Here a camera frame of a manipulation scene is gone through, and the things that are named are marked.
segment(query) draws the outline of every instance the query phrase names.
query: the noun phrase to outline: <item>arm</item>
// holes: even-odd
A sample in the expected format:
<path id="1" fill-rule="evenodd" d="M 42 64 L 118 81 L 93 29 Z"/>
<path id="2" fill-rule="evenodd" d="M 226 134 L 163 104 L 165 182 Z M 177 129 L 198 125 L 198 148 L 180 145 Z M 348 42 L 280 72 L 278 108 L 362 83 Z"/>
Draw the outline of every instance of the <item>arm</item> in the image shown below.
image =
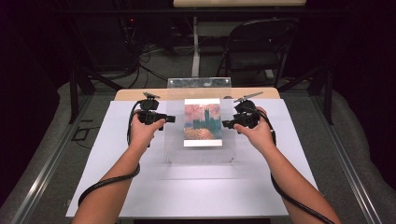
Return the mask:
<path id="1" fill-rule="evenodd" d="M 131 144 L 120 156 L 101 180 L 120 175 L 132 174 L 155 131 L 165 124 L 160 119 L 151 125 L 145 125 L 134 115 L 131 127 Z M 125 201 L 132 179 L 96 189 L 84 199 L 78 208 L 72 223 L 115 223 Z"/>
<path id="2" fill-rule="evenodd" d="M 341 223 L 332 206 L 326 199 L 294 168 L 272 141 L 268 124 L 263 118 L 254 129 L 235 124 L 234 128 L 244 134 L 267 160 L 270 171 L 279 187 L 291 198 L 319 212 L 334 223 Z M 322 223 L 300 208 L 283 200 L 293 223 Z"/>

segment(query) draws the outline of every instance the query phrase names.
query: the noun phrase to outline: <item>picture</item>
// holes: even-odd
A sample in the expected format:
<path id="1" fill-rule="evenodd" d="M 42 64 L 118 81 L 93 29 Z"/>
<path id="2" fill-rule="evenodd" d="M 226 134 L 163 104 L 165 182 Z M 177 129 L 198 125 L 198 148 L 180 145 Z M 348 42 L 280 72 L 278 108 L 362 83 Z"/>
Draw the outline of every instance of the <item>picture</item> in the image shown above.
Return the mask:
<path id="1" fill-rule="evenodd" d="M 184 147 L 220 147 L 219 99 L 186 99 Z"/>

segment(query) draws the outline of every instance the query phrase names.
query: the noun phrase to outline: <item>haptic device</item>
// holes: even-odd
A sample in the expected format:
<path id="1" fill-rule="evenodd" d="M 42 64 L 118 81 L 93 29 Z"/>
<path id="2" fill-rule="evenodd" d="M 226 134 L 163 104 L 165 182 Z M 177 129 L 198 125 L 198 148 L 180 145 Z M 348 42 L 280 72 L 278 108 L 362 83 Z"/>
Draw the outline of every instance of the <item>haptic device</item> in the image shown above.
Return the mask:
<path id="1" fill-rule="evenodd" d="M 234 103 L 239 102 L 239 104 L 234 107 L 237 113 L 233 115 L 232 120 L 223 120 L 222 125 L 225 128 L 233 129 L 235 123 L 238 123 L 242 126 L 249 127 L 249 129 L 252 129 L 257 126 L 260 117 L 262 117 L 268 123 L 271 129 L 271 134 L 273 137 L 274 144 L 276 144 L 276 133 L 267 115 L 262 111 L 256 109 L 254 103 L 248 100 L 248 98 L 251 98 L 256 95 L 260 95 L 262 93 L 263 91 L 260 91 L 250 95 L 245 95 L 237 100 L 234 100 L 233 101 Z"/>
<path id="2" fill-rule="evenodd" d="M 171 122 L 175 123 L 176 117 L 175 116 L 168 116 L 166 114 L 160 114 L 152 110 L 157 110 L 158 105 L 160 104 L 156 98 L 161 98 L 158 95 L 151 94 L 149 92 L 143 91 L 143 94 L 147 97 L 146 100 L 141 100 L 137 101 L 136 104 L 134 104 L 134 107 L 132 108 L 131 115 L 129 117 L 129 122 L 128 122 L 128 133 L 127 133 L 127 140 L 128 144 L 130 144 L 130 134 L 131 134 L 131 122 L 132 118 L 134 117 L 134 110 L 137 107 L 137 105 L 140 105 L 140 110 L 137 112 L 137 117 L 140 120 L 140 122 L 150 125 L 154 123 L 157 120 L 160 119 L 165 119 L 166 122 Z"/>

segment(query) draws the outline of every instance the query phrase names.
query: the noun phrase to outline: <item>chair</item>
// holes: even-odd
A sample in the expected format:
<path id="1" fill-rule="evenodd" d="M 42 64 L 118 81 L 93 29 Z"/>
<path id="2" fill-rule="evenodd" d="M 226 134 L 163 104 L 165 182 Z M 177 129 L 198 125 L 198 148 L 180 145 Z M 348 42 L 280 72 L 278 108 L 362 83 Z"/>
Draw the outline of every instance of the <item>chair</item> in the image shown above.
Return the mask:
<path id="1" fill-rule="evenodd" d="M 216 77 L 225 61 L 228 72 L 276 70 L 274 86 L 282 76 L 297 20 L 270 19 L 247 21 L 230 33 Z M 262 85 L 250 83 L 249 86 Z"/>

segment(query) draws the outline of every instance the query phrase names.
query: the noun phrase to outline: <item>wooden tabletop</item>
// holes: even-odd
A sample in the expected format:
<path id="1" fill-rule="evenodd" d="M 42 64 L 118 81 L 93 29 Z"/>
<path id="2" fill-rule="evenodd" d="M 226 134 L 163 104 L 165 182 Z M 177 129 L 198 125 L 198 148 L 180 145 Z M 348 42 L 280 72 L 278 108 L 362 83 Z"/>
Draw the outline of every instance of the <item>wooden tabletop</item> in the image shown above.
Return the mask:
<path id="1" fill-rule="evenodd" d="M 174 7 L 296 7 L 306 0 L 174 0 Z"/>
<path id="2" fill-rule="evenodd" d="M 224 98 L 231 96 L 234 99 L 263 91 L 263 94 L 253 98 L 280 99 L 279 92 L 272 87 L 258 88 L 185 88 L 185 89 L 127 89 L 117 92 L 115 101 L 136 101 L 145 99 L 143 91 L 161 96 L 161 100 L 184 100 L 184 99 L 205 99 Z"/>

